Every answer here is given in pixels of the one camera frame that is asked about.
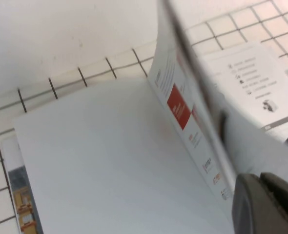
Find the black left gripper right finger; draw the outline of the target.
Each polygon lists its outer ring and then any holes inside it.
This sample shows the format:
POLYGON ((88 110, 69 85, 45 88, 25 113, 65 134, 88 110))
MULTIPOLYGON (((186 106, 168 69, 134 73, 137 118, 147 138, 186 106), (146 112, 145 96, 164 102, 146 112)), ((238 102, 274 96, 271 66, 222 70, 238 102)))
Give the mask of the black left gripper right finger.
POLYGON ((288 182, 273 173, 261 173, 260 179, 278 203, 277 208, 288 223, 288 182))

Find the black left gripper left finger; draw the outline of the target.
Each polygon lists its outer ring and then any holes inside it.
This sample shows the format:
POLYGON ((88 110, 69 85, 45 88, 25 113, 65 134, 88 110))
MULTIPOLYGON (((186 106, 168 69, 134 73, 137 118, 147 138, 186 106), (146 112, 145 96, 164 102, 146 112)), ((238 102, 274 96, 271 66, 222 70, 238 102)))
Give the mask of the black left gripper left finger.
POLYGON ((239 174, 232 203, 236 234, 285 234, 288 223, 277 208, 278 203, 254 174, 239 174))

